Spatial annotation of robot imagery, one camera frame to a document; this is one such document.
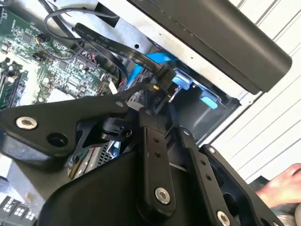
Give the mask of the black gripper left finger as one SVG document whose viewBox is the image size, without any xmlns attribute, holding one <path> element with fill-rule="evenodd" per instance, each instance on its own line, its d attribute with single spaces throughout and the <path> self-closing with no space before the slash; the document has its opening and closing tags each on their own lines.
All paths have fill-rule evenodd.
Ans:
<svg viewBox="0 0 301 226">
<path fill-rule="evenodd" d="M 127 142 L 136 153 L 141 215 L 173 215 L 174 186 L 166 140 L 158 118 L 131 110 L 115 95 L 9 108 L 0 114 L 3 153 L 47 172 L 61 169 L 76 151 L 108 140 Z"/>
</svg>

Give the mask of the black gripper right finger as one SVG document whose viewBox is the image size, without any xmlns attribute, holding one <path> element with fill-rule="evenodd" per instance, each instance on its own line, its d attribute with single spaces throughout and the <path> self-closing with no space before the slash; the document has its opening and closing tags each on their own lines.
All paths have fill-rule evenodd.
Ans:
<svg viewBox="0 0 301 226">
<path fill-rule="evenodd" d="M 168 105 L 174 136 L 174 163 L 185 165 L 202 226 L 281 226 L 282 222 L 211 145 L 198 147 L 192 133 L 179 125 L 175 108 Z"/>
</svg>

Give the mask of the bare person hand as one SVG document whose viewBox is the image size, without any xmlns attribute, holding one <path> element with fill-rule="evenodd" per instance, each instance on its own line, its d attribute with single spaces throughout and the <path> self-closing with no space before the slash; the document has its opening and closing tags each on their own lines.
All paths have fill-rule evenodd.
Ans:
<svg viewBox="0 0 301 226">
<path fill-rule="evenodd" d="M 274 177 L 263 188 L 256 191 L 269 207 L 301 202 L 301 164 L 291 165 Z"/>
</svg>

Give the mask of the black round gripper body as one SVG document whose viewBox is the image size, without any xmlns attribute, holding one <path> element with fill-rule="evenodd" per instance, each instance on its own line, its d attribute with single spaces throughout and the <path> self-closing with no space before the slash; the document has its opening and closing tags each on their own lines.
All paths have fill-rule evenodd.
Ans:
<svg viewBox="0 0 301 226">
<path fill-rule="evenodd" d="M 137 207 L 138 157 L 128 153 L 57 189 L 45 202 L 40 226 L 210 226 L 189 174 L 170 166 L 176 211 L 164 222 L 145 220 Z"/>
</svg>

